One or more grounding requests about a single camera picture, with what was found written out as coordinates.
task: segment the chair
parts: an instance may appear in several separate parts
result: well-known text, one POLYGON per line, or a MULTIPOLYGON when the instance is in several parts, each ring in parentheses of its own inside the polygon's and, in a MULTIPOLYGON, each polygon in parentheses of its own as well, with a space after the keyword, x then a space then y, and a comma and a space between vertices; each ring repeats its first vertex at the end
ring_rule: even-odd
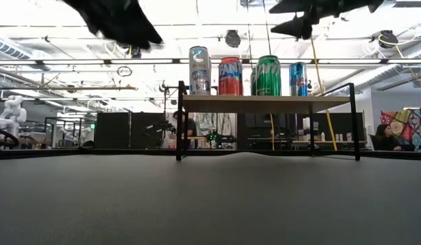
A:
POLYGON ((373 151, 375 151, 376 150, 376 139, 375 139, 375 136, 374 135, 369 135, 369 139, 371 140, 371 143, 372 143, 372 150, 373 151))

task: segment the silver can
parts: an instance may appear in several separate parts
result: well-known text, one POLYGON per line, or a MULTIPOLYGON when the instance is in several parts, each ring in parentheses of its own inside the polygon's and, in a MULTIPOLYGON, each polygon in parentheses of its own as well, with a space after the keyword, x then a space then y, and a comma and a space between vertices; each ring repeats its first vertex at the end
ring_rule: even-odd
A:
POLYGON ((191 95, 210 95, 212 63, 206 47, 189 50, 189 91, 191 95))

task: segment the blue can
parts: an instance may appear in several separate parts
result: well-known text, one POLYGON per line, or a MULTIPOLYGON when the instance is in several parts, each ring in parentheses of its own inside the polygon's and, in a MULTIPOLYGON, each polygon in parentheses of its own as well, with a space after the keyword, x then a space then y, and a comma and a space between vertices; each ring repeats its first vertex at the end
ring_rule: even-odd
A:
POLYGON ((308 96, 307 65, 295 63, 289 67, 290 96, 308 96))

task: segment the green can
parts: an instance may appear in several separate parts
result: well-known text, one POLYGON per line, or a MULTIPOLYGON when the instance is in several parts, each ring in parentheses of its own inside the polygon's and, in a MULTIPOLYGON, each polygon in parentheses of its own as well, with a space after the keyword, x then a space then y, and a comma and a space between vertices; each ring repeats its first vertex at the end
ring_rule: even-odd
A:
POLYGON ((259 58, 256 68, 256 95, 281 96, 281 65, 278 57, 259 58))

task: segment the colorful artwork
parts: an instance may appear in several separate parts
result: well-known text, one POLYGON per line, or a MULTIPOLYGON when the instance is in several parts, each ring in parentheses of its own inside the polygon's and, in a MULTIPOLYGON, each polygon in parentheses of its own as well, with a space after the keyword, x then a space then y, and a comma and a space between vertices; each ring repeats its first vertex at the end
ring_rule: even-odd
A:
POLYGON ((402 144, 421 145, 420 110, 402 110, 400 112, 381 112, 381 123, 392 127, 395 137, 402 144))

